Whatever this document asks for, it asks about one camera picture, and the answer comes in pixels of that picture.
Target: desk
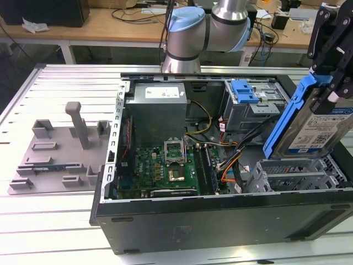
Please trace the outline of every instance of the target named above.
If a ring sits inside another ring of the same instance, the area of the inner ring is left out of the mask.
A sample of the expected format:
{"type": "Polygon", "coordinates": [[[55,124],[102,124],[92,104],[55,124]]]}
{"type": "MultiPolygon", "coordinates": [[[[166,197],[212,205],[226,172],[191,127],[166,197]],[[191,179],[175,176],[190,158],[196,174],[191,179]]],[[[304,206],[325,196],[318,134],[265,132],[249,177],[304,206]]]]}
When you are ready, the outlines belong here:
{"type": "MultiPolygon", "coordinates": [[[[81,102],[87,125],[110,119],[120,72],[159,72],[157,66],[47,65],[35,69],[0,116],[0,264],[352,264],[353,218],[315,241],[116,256],[99,227],[88,223],[93,192],[9,196],[7,188],[33,137],[35,119],[72,126],[64,108],[81,102]]],[[[289,75],[295,84],[306,68],[203,67],[202,72],[289,75]]]]}
{"type": "MultiPolygon", "coordinates": [[[[273,13],[276,10],[276,1],[273,0],[270,3],[260,2],[258,6],[273,13]]],[[[148,16],[150,14],[137,13],[131,18],[136,19],[148,16]]],[[[263,19],[261,22],[265,25],[270,25],[270,21],[263,19]]],[[[277,30],[280,38],[278,43],[272,48],[272,51],[306,53],[310,35],[300,33],[300,24],[301,22],[288,21],[285,30],[277,30]]],[[[71,64],[76,63],[71,48],[73,45],[156,48],[159,44],[163,25],[161,23],[127,24],[112,18],[110,11],[106,8],[91,8],[89,19],[82,28],[49,26],[49,31],[36,34],[26,31],[20,25],[5,25],[4,28],[18,43],[59,45],[65,62],[71,64]]],[[[250,57],[259,45],[259,41],[259,32],[253,30],[250,40],[243,48],[241,66],[248,66],[250,57]]],[[[12,43],[1,30],[0,43],[12,43]]]]}

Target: table leg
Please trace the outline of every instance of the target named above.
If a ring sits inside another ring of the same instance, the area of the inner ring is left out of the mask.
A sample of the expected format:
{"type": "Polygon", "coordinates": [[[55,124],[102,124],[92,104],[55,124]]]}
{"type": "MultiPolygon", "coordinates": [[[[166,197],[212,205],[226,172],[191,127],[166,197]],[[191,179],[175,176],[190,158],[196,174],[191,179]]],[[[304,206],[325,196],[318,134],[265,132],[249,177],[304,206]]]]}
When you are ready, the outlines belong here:
{"type": "Polygon", "coordinates": [[[249,62],[252,58],[252,55],[255,51],[254,47],[244,47],[242,48],[242,57],[240,59],[239,66],[249,66],[249,62]]]}
{"type": "Polygon", "coordinates": [[[303,64],[303,60],[305,58],[306,54],[300,54],[299,58],[297,60],[297,65],[301,66],[303,64]]]}
{"type": "Polygon", "coordinates": [[[113,48],[109,47],[109,57],[108,60],[112,60],[113,59],[113,48]]]}
{"type": "Polygon", "coordinates": [[[61,44],[61,51],[65,59],[65,63],[67,65],[74,65],[76,64],[75,56],[73,54],[72,46],[61,44]]]}

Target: wooden desk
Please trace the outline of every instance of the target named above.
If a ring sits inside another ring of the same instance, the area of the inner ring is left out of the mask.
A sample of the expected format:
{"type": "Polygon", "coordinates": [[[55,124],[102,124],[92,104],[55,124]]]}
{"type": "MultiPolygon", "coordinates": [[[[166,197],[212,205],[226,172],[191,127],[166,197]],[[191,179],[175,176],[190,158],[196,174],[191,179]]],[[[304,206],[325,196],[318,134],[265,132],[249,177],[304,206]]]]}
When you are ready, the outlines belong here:
{"type": "MultiPolygon", "coordinates": [[[[259,3],[259,7],[273,13],[276,10],[276,2],[259,3]]],[[[132,16],[124,16],[126,19],[136,19],[149,17],[151,14],[137,13],[132,16]]],[[[162,22],[164,16],[158,17],[162,22]]],[[[270,26],[271,19],[261,21],[270,26]]],[[[310,41],[310,35],[300,33],[299,25],[301,22],[288,21],[285,30],[277,30],[279,41],[273,48],[273,52],[299,52],[305,53],[310,41]]],[[[110,10],[106,8],[91,8],[89,19],[81,28],[68,28],[62,26],[49,26],[50,30],[32,34],[20,25],[4,26],[5,30],[18,43],[32,44],[55,44],[62,49],[66,63],[75,63],[71,46],[125,46],[125,47],[158,47],[159,39],[163,29],[162,23],[150,24],[128,24],[114,19],[110,10]]],[[[253,30],[250,40],[244,47],[242,66],[246,66],[249,56],[259,45],[260,34],[253,30]]],[[[0,42],[11,43],[4,32],[0,31],[0,42]]]]}

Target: yellow wire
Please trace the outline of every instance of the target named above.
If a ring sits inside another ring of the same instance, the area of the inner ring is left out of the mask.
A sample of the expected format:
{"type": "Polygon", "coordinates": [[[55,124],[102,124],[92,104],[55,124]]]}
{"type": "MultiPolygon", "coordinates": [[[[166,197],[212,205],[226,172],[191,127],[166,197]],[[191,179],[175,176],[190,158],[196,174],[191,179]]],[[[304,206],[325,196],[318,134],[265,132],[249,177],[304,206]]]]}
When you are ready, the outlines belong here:
{"type": "Polygon", "coordinates": [[[210,127],[212,126],[212,117],[211,115],[208,113],[207,109],[204,108],[204,106],[202,106],[199,102],[197,101],[194,101],[194,100],[191,100],[191,102],[197,104],[201,109],[203,109],[206,113],[207,113],[207,116],[208,116],[208,119],[209,119],[209,122],[208,122],[208,126],[207,128],[201,130],[201,131],[189,131],[187,133],[185,133],[186,135],[190,135],[190,134],[202,134],[202,133],[205,133],[207,132],[210,127]]]}

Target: blue plastic latch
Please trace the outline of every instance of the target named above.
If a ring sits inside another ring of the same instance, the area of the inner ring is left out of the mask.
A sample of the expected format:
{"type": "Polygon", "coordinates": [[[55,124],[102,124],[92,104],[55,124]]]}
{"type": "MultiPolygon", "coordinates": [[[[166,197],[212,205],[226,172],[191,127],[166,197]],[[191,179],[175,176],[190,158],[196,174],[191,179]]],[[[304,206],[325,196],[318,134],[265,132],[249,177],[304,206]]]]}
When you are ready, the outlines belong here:
{"type": "Polygon", "coordinates": [[[253,88],[245,80],[233,80],[232,90],[237,95],[239,103],[257,103],[257,98],[253,93],[253,88]]]}

